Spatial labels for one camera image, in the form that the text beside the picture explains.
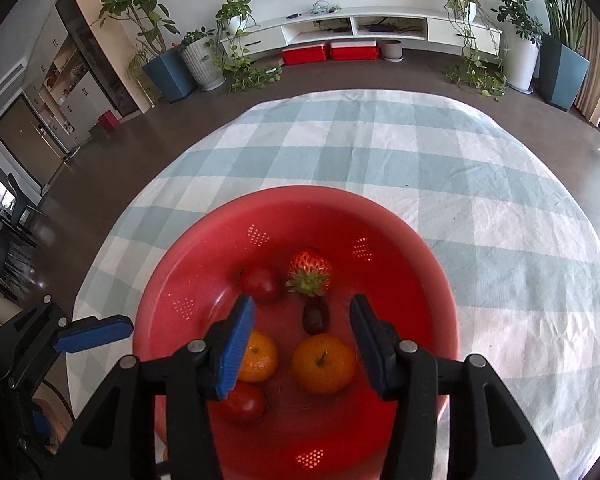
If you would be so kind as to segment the mandarin orange with stem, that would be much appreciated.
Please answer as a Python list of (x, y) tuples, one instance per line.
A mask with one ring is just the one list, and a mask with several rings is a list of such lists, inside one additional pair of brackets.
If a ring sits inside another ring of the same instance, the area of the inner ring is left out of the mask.
[(335, 394), (352, 382), (355, 365), (349, 346), (335, 336), (319, 334), (298, 344), (291, 357), (291, 374), (309, 393)]

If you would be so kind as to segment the red grape tomato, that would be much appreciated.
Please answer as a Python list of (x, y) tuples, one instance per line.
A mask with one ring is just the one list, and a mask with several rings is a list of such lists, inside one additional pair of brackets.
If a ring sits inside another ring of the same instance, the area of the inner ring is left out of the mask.
[(328, 304), (321, 296), (306, 298), (302, 311), (302, 327), (310, 335), (324, 334), (329, 330), (330, 313)]

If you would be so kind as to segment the red tomato with stem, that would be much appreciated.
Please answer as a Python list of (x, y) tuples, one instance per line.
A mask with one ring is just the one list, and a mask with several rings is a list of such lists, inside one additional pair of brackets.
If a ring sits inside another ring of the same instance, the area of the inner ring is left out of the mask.
[(245, 266), (239, 274), (239, 290), (257, 304), (276, 301), (280, 292), (279, 274), (268, 266)]

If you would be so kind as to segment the red strawberry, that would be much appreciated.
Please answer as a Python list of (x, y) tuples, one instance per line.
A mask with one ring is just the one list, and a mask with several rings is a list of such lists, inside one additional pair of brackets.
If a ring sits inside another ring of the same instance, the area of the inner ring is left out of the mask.
[(329, 289), (332, 265), (316, 249), (303, 248), (296, 252), (289, 263), (286, 287), (309, 297), (321, 297)]

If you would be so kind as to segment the small red bin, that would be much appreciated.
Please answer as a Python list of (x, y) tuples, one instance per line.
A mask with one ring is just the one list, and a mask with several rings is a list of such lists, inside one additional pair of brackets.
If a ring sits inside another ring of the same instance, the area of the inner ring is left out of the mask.
[(112, 110), (106, 110), (98, 118), (98, 124), (108, 133), (114, 132), (120, 127), (120, 122)]

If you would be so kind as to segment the tall plant blue pot left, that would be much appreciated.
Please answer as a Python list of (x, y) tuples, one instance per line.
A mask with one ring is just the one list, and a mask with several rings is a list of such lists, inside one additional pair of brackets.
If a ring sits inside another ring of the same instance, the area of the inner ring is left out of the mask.
[(133, 64), (169, 103), (184, 100), (197, 84), (178, 48), (169, 46), (164, 32), (181, 36), (168, 8), (161, 0), (100, 0), (97, 23), (129, 22), (136, 27)]

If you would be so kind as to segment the tall plant blue pot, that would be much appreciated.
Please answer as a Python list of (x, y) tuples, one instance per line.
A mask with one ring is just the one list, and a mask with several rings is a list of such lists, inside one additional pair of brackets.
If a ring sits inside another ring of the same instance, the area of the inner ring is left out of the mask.
[(133, 64), (169, 103), (184, 100), (197, 84), (178, 48), (169, 46), (164, 32), (181, 36), (168, 8), (161, 0), (100, 0), (97, 23), (129, 22), (136, 27)]
[(588, 19), (583, 0), (541, 1), (550, 31), (543, 35), (540, 47), (538, 90), (547, 104), (568, 112), (590, 66), (590, 61), (579, 53)]

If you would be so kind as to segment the plant white ribbed pot left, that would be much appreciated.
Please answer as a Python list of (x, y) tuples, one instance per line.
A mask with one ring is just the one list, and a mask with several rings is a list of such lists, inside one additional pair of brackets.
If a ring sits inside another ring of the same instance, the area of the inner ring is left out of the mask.
[(181, 58), (202, 91), (213, 91), (225, 82), (220, 69), (214, 30), (201, 27), (186, 32), (178, 45)]

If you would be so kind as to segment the red storage box right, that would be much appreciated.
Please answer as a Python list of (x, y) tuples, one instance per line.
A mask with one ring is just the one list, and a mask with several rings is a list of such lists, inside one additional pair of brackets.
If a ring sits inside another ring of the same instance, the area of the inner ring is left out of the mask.
[(332, 41), (329, 57), (333, 61), (371, 61), (378, 59), (376, 40)]

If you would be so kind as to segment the red storage box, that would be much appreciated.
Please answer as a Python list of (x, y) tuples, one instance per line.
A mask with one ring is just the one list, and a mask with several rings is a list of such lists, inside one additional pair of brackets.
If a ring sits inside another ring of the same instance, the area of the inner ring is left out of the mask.
[(332, 41), (329, 57), (333, 61), (371, 61), (378, 59), (376, 40)]
[(328, 50), (329, 45), (324, 42), (304, 44), (285, 48), (282, 51), (282, 58), (284, 64), (289, 66), (325, 62), (328, 60)]

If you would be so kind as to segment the small grey floor pot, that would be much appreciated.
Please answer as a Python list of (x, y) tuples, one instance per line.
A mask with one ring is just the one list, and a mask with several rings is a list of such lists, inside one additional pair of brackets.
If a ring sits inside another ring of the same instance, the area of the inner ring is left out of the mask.
[(401, 40), (381, 40), (379, 47), (381, 56), (385, 61), (391, 63), (400, 63), (403, 60), (403, 47)]

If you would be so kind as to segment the trailing plant on console right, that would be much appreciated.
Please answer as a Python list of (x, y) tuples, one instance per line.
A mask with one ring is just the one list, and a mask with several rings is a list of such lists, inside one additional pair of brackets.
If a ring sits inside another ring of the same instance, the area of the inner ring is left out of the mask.
[(474, 29), (475, 18), (483, 18), (481, 0), (446, 0), (444, 8), (454, 32), (462, 40), (460, 60), (445, 69), (445, 76), (453, 84), (462, 84), (480, 96), (498, 101), (506, 90), (503, 61), (498, 54), (500, 40), (495, 38), (491, 23), (486, 22), (486, 33), (496, 53), (494, 62), (485, 61)]

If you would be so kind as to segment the trailing plant on console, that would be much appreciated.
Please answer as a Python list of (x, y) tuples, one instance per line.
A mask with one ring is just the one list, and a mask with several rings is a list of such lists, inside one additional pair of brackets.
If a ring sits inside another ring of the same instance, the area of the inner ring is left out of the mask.
[(242, 44), (249, 36), (249, 22), (256, 24), (250, 3), (251, 0), (224, 0), (215, 13), (215, 26), (208, 41), (214, 66), (230, 76), (230, 92), (263, 89), (282, 78), (280, 66), (255, 66), (249, 48)]
[(494, 62), (485, 61), (474, 29), (475, 18), (483, 18), (481, 0), (446, 0), (444, 8), (454, 32), (462, 40), (460, 60), (445, 69), (445, 76), (453, 84), (462, 84), (480, 96), (498, 101), (506, 90), (503, 61), (498, 54), (500, 40), (495, 38), (491, 23), (486, 22), (486, 33), (496, 53)]

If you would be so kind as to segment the red storage box left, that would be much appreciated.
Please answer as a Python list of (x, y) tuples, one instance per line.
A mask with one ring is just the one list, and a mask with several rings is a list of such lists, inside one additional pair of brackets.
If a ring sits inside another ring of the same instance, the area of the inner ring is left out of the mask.
[(285, 48), (282, 51), (282, 58), (284, 64), (289, 66), (325, 62), (328, 60), (328, 50), (329, 45), (324, 42), (304, 44)]

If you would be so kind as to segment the white tv console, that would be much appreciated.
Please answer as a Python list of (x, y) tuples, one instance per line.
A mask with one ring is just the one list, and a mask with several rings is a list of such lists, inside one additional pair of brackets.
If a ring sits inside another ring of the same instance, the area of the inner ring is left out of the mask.
[[(502, 32), (495, 26), (495, 38)], [(486, 33), (486, 23), (475, 20), (474, 29), (481, 53), (495, 55)], [(288, 47), (332, 41), (385, 39), (402, 41), (407, 49), (457, 52), (462, 40), (454, 32), (445, 10), (399, 8), (398, 6), (359, 6), (334, 13), (303, 13), (295, 18), (276, 18), (252, 24), (242, 44), (249, 56), (261, 56)]]

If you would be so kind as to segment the trailing plant on console left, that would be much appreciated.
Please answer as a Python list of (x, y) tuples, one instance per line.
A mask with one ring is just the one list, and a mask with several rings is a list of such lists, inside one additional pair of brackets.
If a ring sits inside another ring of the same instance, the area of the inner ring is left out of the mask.
[(280, 66), (255, 66), (249, 48), (242, 44), (249, 36), (249, 22), (256, 24), (250, 3), (251, 0), (224, 0), (215, 13), (215, 26), (208, 41), (214, 66), (230, 76), (230, 92), (263, 89), (282, 78)]

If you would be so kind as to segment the tall plant blue pot right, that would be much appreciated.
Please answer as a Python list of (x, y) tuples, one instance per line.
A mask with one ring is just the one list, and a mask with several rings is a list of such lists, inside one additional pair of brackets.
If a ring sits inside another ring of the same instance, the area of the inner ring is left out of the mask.
[(583, 0), (541, 1), (550, 31), (543, 35), (540, 47), (538, 90), (547, 104), (568, 112), (590, 66), (590, 61), (579, 53), (588, 19)]

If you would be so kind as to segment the plant in white pot right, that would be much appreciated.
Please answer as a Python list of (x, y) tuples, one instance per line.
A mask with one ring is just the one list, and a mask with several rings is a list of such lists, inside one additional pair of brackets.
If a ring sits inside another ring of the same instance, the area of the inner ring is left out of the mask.
[(532, 78), (543, 38), (541, 22), (531, 16), (524, 0), (491, 0), (491, 11), (506, 24), (503, 52), (504, 74), (510, 88), (530, 94)]

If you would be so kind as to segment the beige curtain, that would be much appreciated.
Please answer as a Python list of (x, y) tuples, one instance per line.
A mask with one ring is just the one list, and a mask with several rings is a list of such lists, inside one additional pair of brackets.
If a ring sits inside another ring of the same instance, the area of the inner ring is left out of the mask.
[(586, 24), (578, 53), (588, 60), (582, 87), (574, 105), (592, 126), (600, 125), (600, 20), (585, 4), (582, 10)]

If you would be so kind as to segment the wall cabinet shelving unit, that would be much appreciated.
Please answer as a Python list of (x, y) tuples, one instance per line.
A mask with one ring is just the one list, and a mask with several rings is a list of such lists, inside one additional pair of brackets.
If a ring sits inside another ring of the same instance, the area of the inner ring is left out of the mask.
[(129, 73), (135, 53), (120, 22), (98, 14), (102, 0), (56, 0), (24, 76), (29, 103), (61, 148), (91, 139), (100, 116), (146, 112), (151, 102)]

